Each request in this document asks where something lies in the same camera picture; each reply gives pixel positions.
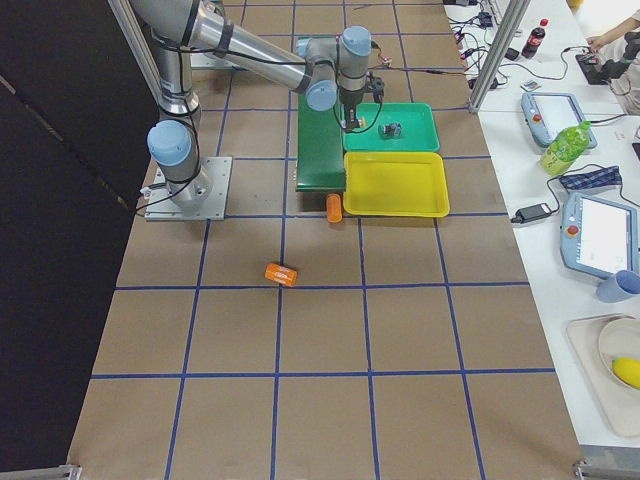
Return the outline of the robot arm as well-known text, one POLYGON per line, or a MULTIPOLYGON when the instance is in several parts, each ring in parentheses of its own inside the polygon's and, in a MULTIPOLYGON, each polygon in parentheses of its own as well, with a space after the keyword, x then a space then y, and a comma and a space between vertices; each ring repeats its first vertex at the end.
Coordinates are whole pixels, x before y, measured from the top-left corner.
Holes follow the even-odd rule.
POLYGON ((215 1, 134 1, 131 8, 150 29, 165 114, 149 131, 147 145, 164 174, 169 202, 179 207, 198 206, 212 186, 198 148, 192 54, 228 59, 303 96, 314 111, 341 106, 347 133, 361 126, 357 108, 365 94, 375 102, 383 98, 384 83, 368 68, 373 41, 362 26, 334 38, 300 39, 288 52, 236 25, 215 1))

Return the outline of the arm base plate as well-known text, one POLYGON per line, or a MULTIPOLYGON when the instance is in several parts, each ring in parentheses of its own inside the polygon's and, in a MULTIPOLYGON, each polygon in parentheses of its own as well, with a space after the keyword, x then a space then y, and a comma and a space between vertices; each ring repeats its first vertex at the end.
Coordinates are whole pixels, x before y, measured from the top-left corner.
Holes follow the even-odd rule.
POLYGON ((167 183, 156 169, 159 188, 148 190, 150 206, 144 208, 147 221, 222 221, 232 172, 233 158, 202 157, 199 174, 186 186, 167 183))

